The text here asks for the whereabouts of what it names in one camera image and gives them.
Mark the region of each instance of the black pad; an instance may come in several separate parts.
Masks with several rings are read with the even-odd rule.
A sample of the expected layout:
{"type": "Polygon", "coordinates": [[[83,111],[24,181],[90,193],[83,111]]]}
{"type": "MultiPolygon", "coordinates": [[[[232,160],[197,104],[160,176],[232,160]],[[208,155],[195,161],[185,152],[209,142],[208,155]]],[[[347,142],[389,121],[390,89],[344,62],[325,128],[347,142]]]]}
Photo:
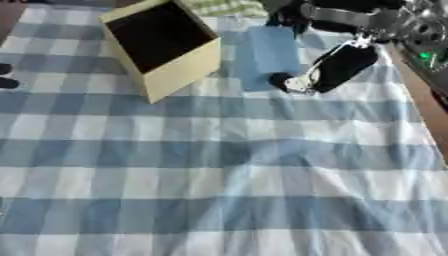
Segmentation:
{"type": "Polygon", "coordinates": [[[313,86],[313,89],[320,93],[325,93],[338,87],[378,60],[378,54],[374,46],[361,49],[346,45],[334,53],[334,55],[328,57],[337,48],[339,46],[333,48],[314,62],[315,64],[323,60],[318,66],[320,71],[319,82],[313,86]]]}
{"type": "Polygon", "coordinates": [[[12,72],[12,65],[0,63],[0,75],[6,75],[12,72]]]}
{"type": "Polygon", "coordinates": [[[19,87],[19,81],[0,77],[0,89],[15,89],[19,87]]]}
{"type": "Polygon", "coordinates": [[[142,73],[213,39],[173,2],[114,20],[107,26],[142,73]]]}

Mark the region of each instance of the green cloth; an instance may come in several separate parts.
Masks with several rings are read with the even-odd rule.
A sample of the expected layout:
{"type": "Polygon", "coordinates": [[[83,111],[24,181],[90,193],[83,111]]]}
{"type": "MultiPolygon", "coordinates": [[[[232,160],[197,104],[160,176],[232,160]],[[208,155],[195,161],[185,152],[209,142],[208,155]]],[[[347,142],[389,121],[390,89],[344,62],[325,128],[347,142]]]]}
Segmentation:
{"type": "Polygon", "coordinates": [[[263,5],[256,0],[204,0],[187,4],[200,16],[241,15],[245,17],[267,17],[263,5]]]}

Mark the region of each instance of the cardboard box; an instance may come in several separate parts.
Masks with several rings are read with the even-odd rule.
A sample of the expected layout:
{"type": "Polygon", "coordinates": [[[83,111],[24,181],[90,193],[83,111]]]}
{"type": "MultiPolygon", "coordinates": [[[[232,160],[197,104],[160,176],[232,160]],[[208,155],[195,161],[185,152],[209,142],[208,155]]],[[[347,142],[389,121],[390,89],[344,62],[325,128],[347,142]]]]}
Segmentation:
{"type": "Polygon", "coordinates": [[[151,103],[219,68],[220,38],[179,0],[146,0],[100,20],[113,54],[151,103]]]}

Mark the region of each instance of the checkered cloth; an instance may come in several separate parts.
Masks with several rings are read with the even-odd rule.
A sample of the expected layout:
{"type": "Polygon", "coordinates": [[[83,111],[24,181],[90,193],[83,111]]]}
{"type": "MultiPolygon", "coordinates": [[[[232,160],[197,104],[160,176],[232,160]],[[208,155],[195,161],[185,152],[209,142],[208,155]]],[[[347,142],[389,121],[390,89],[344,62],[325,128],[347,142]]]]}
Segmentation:
{"type": "MultiPolygon", "coordinates": [[[[325,95],[245,92],[262,21],[207,18],[220,70],[150,105],[101,12],[29,8],[1,50],[1,256],[448,254],[448,174],[384,49],[325,95]]],[[[344,40],[309,31],[300,62],[344,40]]]]}
{"type": "Polygon", "coordinates": [[[263,5],[257,0],[184,0],[198,15],[244,15],[267,17],[263,5]]]}

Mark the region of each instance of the blue sponge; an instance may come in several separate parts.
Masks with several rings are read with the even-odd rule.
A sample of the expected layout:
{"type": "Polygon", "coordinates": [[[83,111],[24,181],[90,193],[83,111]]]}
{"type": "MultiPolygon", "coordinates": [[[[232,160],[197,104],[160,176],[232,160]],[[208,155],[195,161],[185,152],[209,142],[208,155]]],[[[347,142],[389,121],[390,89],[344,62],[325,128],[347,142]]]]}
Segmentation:
{"type": "Polygon", "coordinates": [[[272,73],[299,73],[294,34],[290,28],[251,27],[236,49],[236,75],[245,91],[265,91],[272,73]]]}

